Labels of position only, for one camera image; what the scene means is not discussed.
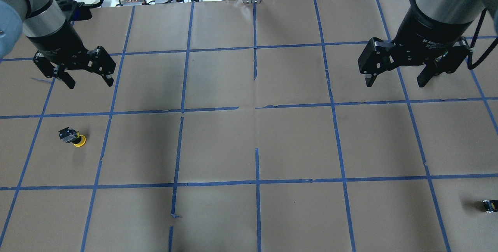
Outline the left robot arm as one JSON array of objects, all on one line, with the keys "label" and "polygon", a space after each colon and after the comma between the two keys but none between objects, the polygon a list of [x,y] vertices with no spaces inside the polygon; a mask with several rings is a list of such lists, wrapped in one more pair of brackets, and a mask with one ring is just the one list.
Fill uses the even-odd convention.
[{"label": "left robot arm", "polygon": [[46,78],[62,80],[70,89],[70,70],[99,75],[114,83],[116,63],[104,47],[88,50],[56,0],[1,0],[1,57],[11,53],[24,34],[36,47],[33,62]]}]

